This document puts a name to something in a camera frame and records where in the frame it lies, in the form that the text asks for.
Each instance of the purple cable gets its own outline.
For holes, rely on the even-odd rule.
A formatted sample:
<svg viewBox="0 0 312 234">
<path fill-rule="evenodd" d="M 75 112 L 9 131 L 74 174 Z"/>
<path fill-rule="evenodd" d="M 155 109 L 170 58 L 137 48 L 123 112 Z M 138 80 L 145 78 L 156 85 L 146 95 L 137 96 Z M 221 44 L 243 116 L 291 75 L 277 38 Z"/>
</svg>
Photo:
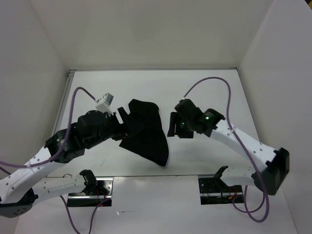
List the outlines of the purple cable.
<svg viewBox="0 0 312 234">
<path fill-rule="evenodd" d="M 244 194 L 244 206 L 245 206 L 245 209 L 246 211 L 244 211 L 244 213 L 247 213 L 248 216 L 255 222 L 257 223 L 261 223 L 263 222 L 264 220 L 266 220 L 266 218 L 268 217 L 269 215 L 269 210 L 270 210 L 270 204 L 269 204 L 269 195 L 268 195 L 268 190 L 267 188 L 265 187 L 265 184 L 264 184 L 264 181 L 263 181 L 263 178 L 261 176 L 261 173 L 260 171 L 258 170 L 257 168 L 257 165 L 255 164 L 252 156 L 250 155 L 250 153 L 248 152 L 246 146 L 244 145 L 244 143 L 241 141 L 241 139 L 239 138 L 239 136 L 237 135 L 237 133 L 235 131 L 233 131 L 233 127 L 231 125 L 231 122 L 230 122 L 230 102 L 231 102 L 231 88 L 230 88 L 230 85 L 229 83 L 223 79 L 223 78 L 220 78 L 220 77 L 207 77 L 207 78 L 204 78 L 204 79 L 201 79 L 200 81 L 196 82 L 187 92 L 186 94 L 183 96 L 184 98 L 191 92 L 192 89 L 195 88 L 195 86 L 197 86 L 199 83 L 205 81 L 205 80 L 208 80 L 208 79 L 218 79 L 218 80 L 221 80 L 223 81 L 227 86 L 228 86 L 228 90 L 229 90 L 229 98 L 228 98 L 228 104 L 227 104 L 227 107 L 226 107 L 226 119 L 227 119 L 227 122 L 228 122 L 228 125 L 229 125 L 229 128 L 230 130 L 233 132 L 234 136 L 236 137 L 237 141 L 239 142 L 239 144 L 242 146 L 242 148 L 244 149 L 245 153 L 247 154 L 250 162 L 252 163 L 257 175 L 258 175 L 258 178 L 260 180 L 260 183 L 261 183 L 261 186 L 262 186 L 262 189 L 263 189 L 263 195 L 264 195 L 264 198 L 265 198 L 265 201 L 266 201 L 266 210 L 265 210 L 265 214 L 263 215 L 263 217 L 261 219 L 255 219 L 253 216 L 252 216 L 252 213 L 254 213 L 255 211 L 258 211 L 261 209 L 261 207 L 263 206 L 264 202 L 262 202 L 260 204 L 260 206 L 253 210 L 253 211 L 249 211 L 248 210 L 248 207 L 247 207 L 247 186 L 245 187 L 245 194 Z"/>
<path fill-rule="evenodd" d="M 73 219 L 72 219 L 72 217 L 71 217 L 71 215 L 70 215 L 70 212 L 69 212 L 69 209 L 68 209 L 68 206 L 67 206 L 67 204 L 66 204 L 66 201 L 65 201 L 64 197 L 63 197 L 63 196 L 60 196 L 60 198 L 61 198 L 62 201 L 64 202 L 65 209 L 66 209 L 66 211 L 67 211 L 70 224 L 72 225 L 73 229 L 75 230 L 75 232 L 76 232 L 77 234 L 81 234 L 81 233 L 77 230 L 77 228 L 75 227 L 75 225 L 74 225 L 74 223 L 73 223 Z M 108 198 L 108 199 L 104 199 L 103 201 L 101 201 L 101 202 L 95 207 L 95 209 L 94 209 L 94 211 L 93 211 L 93 213 L 92 213 L 92 216 L 91 216 L 90 229 L 89 229 L 88 234 L 90 234 L 91 231 L 92 231 L 93 218 L 94 218 L 94 215 L 96 214 L 97 208 L 98 208 L 100 205 L 102 205 L 102 204 L 103 204 L 105 201 L 107 201 L 107 200 L 109 200 L 109 198 Z"/>
<path fill-rule="evenodd" d="M 3 167 L 0 167 L 0 170 L 2 170 L 4 173 L 7 173 L 8 175 L 11 174 L 11 173 L 9 173 L 6 169 L 4 169 Z"/>
<path fill-rule="evenodd" d="M 59 148 L 59 150 L 49 159 L 39 162 L 39 163 L 34 163 L 34 164 L 30 164 L 30 165 L 18 165 L 18 164 L 12 164 L 12 163 L 7 163 L 7 162 L 3 162 L 0 161 L 0 164 L 4 165 L 4 166 L 8 166 L 8 167 L 15 167 L 15 168 L 27 168 L 27 167 L 37 167 L 37 166 L 41 166 L 45 163 L 51 162 L 54 159 L 56 159 L 64 150 L 65 144 L 69 138 L 69 134 L 70 134 L 70 127 L 72 124 L 72 118 L 73 118 L 73 110 L 74 110 L 74 103 L 75 103 L 75 97 L 76 94 L 78 92 L 78 90 L 82 90 L 84 91 L 87 95 L 89 95 L 90 98 L 92 98 L 93 100 L 96 100 L 95 97 L 93 95 L 91 95 L 85 88 L 82 87 L 78 87 L 74 90 L 73 92 L 73 96 L 72 96 L 72 101 L 70 103 L 70 111 L 69 111 L 69 118 L 68 118 L 68 124 L 67 124 L 67 130 L 66 130 L 66 134 L 65 134 L 65 138 L 64 138 L 64 142 L 62 143 L 61 147 Z"/>
<path fill-rule="evenodd" d="M 235 197 L 233 198 L 233 200 L 232 200 L 232 204 L 233 204 L 233 206 L 234 206 L 237 210 L 241 211 L 242 213 L 247 213 L 247 211 L 241 210 L 240 208 L 238 208 L 238 207 L 235 205 L 235 200 L 236 200 L 238 197 L 240 197 L 240 196 L 241 196 L 241 195 L 235 196 Z M 261 204 L 259 205 L 259 207 L 256 208 L 256 209 L 254 209 L 253 211 L 249 211 L 249 213 L 254 213 L 254 212 L 257 212 L 258 210 L 260 210 L 260 209 L 262 208 L 264 202 L 265 202 L 265 196 L 264 196 L 264 194 L 263 194 L 262 202 L 261 202 Z"/>
</svg>

